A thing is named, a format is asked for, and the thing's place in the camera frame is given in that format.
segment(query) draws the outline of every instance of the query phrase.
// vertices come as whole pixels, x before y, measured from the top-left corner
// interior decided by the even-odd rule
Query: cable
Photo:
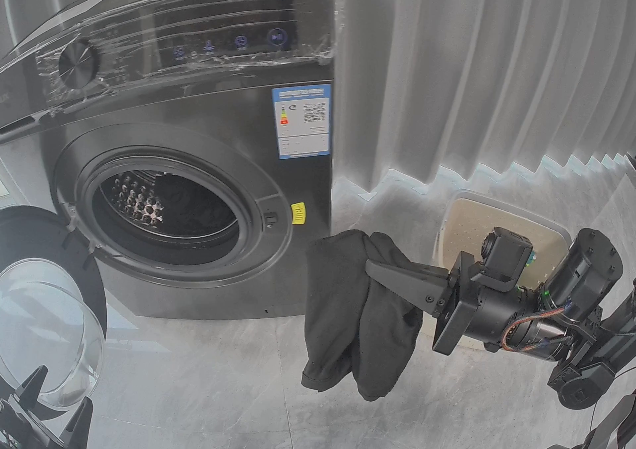
[[[636,331],[627,331],[625,333],[619,331],[613,331],[611,329],[606,329],[603,326],[599,326],[599,329],[604,330],[606,333],[612,334],[613,336],[636,336]]]
[[[517,320],[514,320],[509,326],[507,326],[503,332],[503,336],[501,338],[501,347],[504,350],[507,350],[508,352],[528,352],[529,350],[533,350],[536,349],[538,347],[542,347],[546,344],[550,344],[550,343],[556,343],[556,341],[551,341],[551,340],[561,340],[563,338],[563,336],[557,336],[556,338],[551,338],[551,340],[541,340],[538,343],[533,343],[532,345],[528,345],[526,347],[522,347],[520,349],[514,349],[513,347],[510,347],[508,345],[508,343],[506,342],[506,338],[507,335],[510,333],[510,331],[512,329],[514,329],[516,326],[519,326],[521,324],[525,324],[526,322],[532,322],[533,320],[538,320],[540,318],[550,318],[550,317],[554,317],[556,315],[560,315],[561,313],[563,313],[566,309],[568,309],[569,304],[566,304],[565,306],[561,307],[561,308],[557,308],[554,310],[550,310],[550,311],[542,311],[541,313],[533,313],[532,315],[529,315],[527,317],[523,317],[523,318],[518,318]]]
[[[629,373],[630,371],[632,371],[632,369],[636,369],[636,365],[632,366],[629,369],[625,369],[623,371],[621,371],[619,374],[617,374],[614,377],[614,380],[616,380],[616,378],[618,378],[619,376],[623,376],[625,373]],[[596,412],[596,406],[599,404],[599,400],[597,400],[597,402],[594,404],[594,408],[592,409],[592,418],[590,419],[590,432],[592,431],[592,426],[594,424],[594,413]]]

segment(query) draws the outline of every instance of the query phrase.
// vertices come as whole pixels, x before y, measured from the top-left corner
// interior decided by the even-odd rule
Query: marble floor
[[[383,231],[413,261],[430,262],[450,197],[470,189],[526,208],[575,235],[605,232],[624,276],[603,306],[612,310],[636,277],[636,171],[623,158],[559,168],[542,164],[503,178],[482,168],[469,182],[441,171],[430,186],[392,172],[375,193],[344,179],[334,187],[334,231]],[[109,298],[107,353],[93,394],[90,448],[183,447],[520,448],[582,443],[592,412],[561,407],[537,359],[458,347],[446,357],[420,335],[395,389],[367,403],[349,375],[324,393],[304,389],[303,318],[198,322],[132,316]],[[636,387],[617,379],[595,423]],[[52,421],[59,429],[68,417]]]

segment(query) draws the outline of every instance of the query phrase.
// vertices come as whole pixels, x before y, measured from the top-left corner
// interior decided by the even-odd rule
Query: black cloth
[[[422,310],[367,276],[367,259],[409,268],[384,233],[348,230],[311,243],[302,384],[330,389],[350,371],[367,401],[386,396],[415,349]]]

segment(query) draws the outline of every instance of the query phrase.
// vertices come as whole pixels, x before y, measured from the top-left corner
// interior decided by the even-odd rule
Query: plastic wrap
[[[343,7],[343,0],[142,0],[38,44],[37,71],[49,111],[56,112],[123,91],[194,83],[219,71],[329,63]],[[263,37],[275,30],[277,40]],[[73,89],[60,76],[59,62],[80,40],[91,45],[99,68],[86,86]]]

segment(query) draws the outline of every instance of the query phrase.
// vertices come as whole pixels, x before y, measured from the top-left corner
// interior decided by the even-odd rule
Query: front-load washing machine
[[[105,327],[299,314],[328,235],[334,0],[82,0],[4,59],[2,270],[62,267]]]

